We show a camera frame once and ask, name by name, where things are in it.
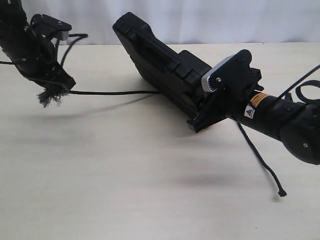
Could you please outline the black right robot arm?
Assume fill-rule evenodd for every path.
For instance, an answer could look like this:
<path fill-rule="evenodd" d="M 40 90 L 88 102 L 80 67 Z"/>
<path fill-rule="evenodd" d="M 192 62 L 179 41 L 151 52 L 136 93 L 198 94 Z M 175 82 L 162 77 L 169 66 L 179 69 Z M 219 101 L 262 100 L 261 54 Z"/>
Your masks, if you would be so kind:
<path fill-rule="evenodd" d="M 204 103 L 188 120 L 196 133 L 225 119 L 247 126 L 277 141 L 297 159 L 320 163 L 320 102 L 275 97 L 263 93 L 259 69 L 220 68 L 204 79 Z"/>

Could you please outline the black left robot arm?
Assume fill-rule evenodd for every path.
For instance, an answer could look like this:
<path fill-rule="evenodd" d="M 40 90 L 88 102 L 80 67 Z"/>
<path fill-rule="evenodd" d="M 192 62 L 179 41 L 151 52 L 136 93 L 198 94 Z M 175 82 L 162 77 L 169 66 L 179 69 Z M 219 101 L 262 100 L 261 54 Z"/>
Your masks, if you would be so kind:
<path fill-rule="evenodd" d="M 72 26 L 46 14 L 28 22 L 20 0 L 0 2 L 0 47 L 19 73 L 29 81 L 54 91 L 72 89 L 76 82 L 58 63 L 52 43 L 64 41 Z"/>

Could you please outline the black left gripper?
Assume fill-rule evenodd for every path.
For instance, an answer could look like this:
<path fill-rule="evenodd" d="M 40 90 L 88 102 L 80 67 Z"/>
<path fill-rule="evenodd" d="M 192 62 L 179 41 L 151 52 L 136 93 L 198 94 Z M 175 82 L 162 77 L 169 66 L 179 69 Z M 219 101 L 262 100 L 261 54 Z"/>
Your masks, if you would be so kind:
<path fill-rule="evenodd" d="M 30 56 L 23 56 L 18 71 L 28 80 L 43 88 L 65 88 L 71 90 L 76 82 L 57 60 L 55 45 L 45 40 L 35 47 Z"/>

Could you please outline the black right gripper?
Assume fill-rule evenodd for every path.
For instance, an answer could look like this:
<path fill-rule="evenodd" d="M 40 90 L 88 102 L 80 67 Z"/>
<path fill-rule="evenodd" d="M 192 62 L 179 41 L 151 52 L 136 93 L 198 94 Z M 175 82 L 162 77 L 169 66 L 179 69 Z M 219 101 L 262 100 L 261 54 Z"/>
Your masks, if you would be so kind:
<path fill-rule="evenodd" d="M 256 90 L 263 89 L 258 84 L 262 78 L 261 70 L 250 68 L 254 79 L 242 90 L 242 94 L 239 96 L 230 92 L 230 89 L 224 84 L 213 93 L 205 92 L 201 79 L 212 67 L 206 67 L 200 72 L 200 77 L 196 79 L 192 91 L 186 92 L 186 102 L 191 108 L 187 113 L 190 117 L 187 124 L 193 132 L 199 133 L 209 126 L 237 115 L 237 112 L 246 107 L 249 95 Z"/>

